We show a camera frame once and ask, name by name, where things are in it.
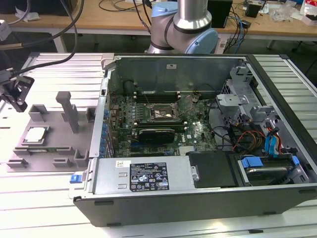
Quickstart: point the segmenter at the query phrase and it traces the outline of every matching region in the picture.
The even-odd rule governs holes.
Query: blue cable
[[[233,19],[236,19],[239,21],[240,23],[240,28],[241,30],[243,31],[243,26],[242,26],[242,22],[241,22],[241,19],[240,18],[237,18],[237,17],[233,17],[233,16],[229,16],[230,18],[233,18]],[[240,32],[240,36],[241,38],[239,39],[239,45],[237,46],[236,50],[234,51],[234,54],[236,54],[241,46],[241,43],[242,43],[242,39],[243,39],[243,34]]]

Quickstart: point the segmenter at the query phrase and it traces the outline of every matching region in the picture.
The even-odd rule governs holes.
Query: computer tower
[[[212,28],[225,28],[228,15],[232,6],[232,0],[209,0],[208,11],[212,15]]]

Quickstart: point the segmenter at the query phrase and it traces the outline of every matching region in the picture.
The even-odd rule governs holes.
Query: floor
[[[36,39],[48,37],[45,33],[15,33],[16,37],[11,35],[8,38],[9,43],[29,42]],[[64,36],[68,51],[72,51],[74,46],[74,35],[66,34]],[[98,35],[99,44],[95,44],[93,35],[82,35],[79,37],[79,47],[77,52],[115,52],[115,53],[143,53],[150,45],[148,36],[119,36],[119,35]],[[317,59],[317,45],[313,42],[304,42],[297,52],[292,52],[298,44],[296,41],[276,41],[273,48],[268,50],[267,40],[248,40],[246,39],[238,53],[239,54],[286,54],[297,65],[297,67],[305,73],[313,61]],[[56,52],[53,42],[33,47],[29,50],[13,50],[7,51],[7,55],[11,60],[12,66],[16,69],[23,65],[30,52]],[[307,74],[308,78],[317,85],[317,63],[310,69]]]

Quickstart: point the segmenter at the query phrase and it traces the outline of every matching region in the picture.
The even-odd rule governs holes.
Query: metal work table
[[[62,59],[66,54],[40,54],[25,66]],[[102,54],[76,54],[72,60],[36,69],[26,101],[60,110],[54,99],[58,91],[71,92],[79,111],[96,106],[103,77]],[[257,59],[317,142],[316,89],[289,60],[280,56],[257,55]],[[29,115],[17,113],[0,103],[1,161],[6,161],[18,141]],[[0,165],[0,237],[312,237],[317,234],[317,200],[302,203],[281,215],[214,219],[170,224],[96,228],[73,205],[69,179],[72,173],[6,173]],[[263,233],[250,234],[249,230]]]

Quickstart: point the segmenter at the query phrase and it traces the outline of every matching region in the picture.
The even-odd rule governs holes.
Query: warning label
[[[130,164],[132,192],[169,190],[166,163]]]

